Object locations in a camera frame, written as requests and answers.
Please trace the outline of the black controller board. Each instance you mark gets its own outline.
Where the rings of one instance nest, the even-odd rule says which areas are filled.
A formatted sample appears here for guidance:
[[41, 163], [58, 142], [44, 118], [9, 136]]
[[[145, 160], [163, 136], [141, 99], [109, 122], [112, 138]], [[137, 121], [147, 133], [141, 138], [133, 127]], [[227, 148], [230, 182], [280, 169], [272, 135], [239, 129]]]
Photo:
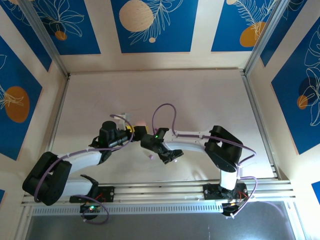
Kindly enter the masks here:
[[87, 215], [87, 214], [97, 214], [100, 212], [100, 210], [101, 210], [101, 207], [99, 205], [84, 203], [80, 206], [79, 212], [81, 214]]
[[247, 205], [247, 203], [247, 201], [223, 203], [222, 214], [225, 216], [226, 219], [234, 219]]

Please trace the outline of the aluminium table edge rail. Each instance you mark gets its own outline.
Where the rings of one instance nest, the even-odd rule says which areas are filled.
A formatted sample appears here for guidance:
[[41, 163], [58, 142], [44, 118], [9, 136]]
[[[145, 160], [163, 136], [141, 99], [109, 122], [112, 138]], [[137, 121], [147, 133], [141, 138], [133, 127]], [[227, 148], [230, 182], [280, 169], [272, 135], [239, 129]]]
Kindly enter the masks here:
[[[204, 202], [205, 184], [217, 184], [217, 180], [168, 181], [145, 183], [111, 183], [102, 187], [114, 187], [114, 204], [162, 204]], [[251, 201], [278, 201], [294, 199], [296, 194], [289, 180], [259, 179]]]

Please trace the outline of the aluminium table side rail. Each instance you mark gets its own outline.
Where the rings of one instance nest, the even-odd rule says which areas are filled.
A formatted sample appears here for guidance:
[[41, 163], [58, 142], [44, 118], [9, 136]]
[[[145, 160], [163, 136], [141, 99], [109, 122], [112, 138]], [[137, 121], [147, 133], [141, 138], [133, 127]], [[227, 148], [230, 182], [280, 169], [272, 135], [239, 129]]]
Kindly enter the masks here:
[[277, 160], [275, 157], [275, 153], [273, 151], [273, 148], [272, 148], [271, 143], [268, 138], [266, 128], [264, 126], [262, 114], [261, 114], [261, 111], [259, 108], [259, 104], [258, 104], [256, 95], [254, 93], [254, 89], [252, 87], [251, 81], [244, 70], [241, 71], [241, 76], [242, 76], [242, 80], [244, 83], [245, 90], [247, 92], [247, 96], [248, 96], [252, 111], [253, 111], [255, 121], [257, 123], [259, 134], [261, 136], [261, 139], [262, 139], [262, 142], [264, 145], [264, 149], [266, 151], [266, 155], [268, 157], [270, 166], [274, 168], [274, 175], [275, 175], [274, 178], [277, 180], [282, 180], [283, 178], [282, 178], [282, 175], [279, 171]]
[[49, 97], [44, 104], [44, 110], [45, 113], [47, 113], [48, 119], [45, 126], [41, 147], [39, 149], [37, 159], [34, 161], [35, 164], [39, 161], [44, 152], [53, 150], [59, 121], [70, 83], [70, 77], [71, 75], [68, 73], [65, 78], [57, 80], [57, 86], [54, 89], [48, 89]]

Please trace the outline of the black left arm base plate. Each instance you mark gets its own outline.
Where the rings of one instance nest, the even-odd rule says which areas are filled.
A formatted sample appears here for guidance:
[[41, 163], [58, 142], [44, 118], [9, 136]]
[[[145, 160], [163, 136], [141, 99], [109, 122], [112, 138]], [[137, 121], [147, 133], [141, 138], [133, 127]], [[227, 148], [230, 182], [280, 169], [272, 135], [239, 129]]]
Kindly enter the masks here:
[[69, 202], [94, 203], [94, 200], [96, 200], [99, 203], [112, 203], [114, 201], [114, 196], [114, 186], [93, 186], [89, 193], [85, 195], [85, 197], [89, 197], [90, 199], [73, 195], [69, 198]]

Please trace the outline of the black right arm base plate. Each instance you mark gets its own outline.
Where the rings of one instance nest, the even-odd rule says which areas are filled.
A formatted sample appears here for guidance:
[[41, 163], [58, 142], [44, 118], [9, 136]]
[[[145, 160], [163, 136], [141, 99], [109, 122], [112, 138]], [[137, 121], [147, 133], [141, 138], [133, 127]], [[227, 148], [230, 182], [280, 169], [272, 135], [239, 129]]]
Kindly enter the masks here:
[[219, 184], [207, 183], [202, 186], [205, 200], [237, 200], [240, 193], [247, 189], [245, 183], [237, 183], [233, 190], [221, 187]]

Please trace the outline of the aluminium frame post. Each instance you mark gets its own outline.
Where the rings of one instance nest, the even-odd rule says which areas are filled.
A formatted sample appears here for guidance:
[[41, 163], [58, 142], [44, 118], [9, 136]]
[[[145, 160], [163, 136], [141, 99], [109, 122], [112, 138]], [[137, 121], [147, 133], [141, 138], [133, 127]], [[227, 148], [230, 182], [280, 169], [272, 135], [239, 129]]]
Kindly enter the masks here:
[[266, 44], [268, 43], [271, 35], [273, 34], [275, 28], [277, 27], [280, 19], [282, 18], [284, 12], [288, 8], [291, 0], [276, 0], [275, 7], [270, 13], [270, 17], [268, 18], [257, 42], [254, 46], [247, 63], [245, 64], [242, 72], [243, 76], [247, 77], [253, 67], [255, 66], [257, 60], [259, 59], [262, 51], [264, 50]]
[[55, 63], [58, 70], [68, 78], [69, 72], [67, 71], [55, 44], [53, 43], [32, 3], [28, 0], [17, 0], [17, 2], [51, 60]]

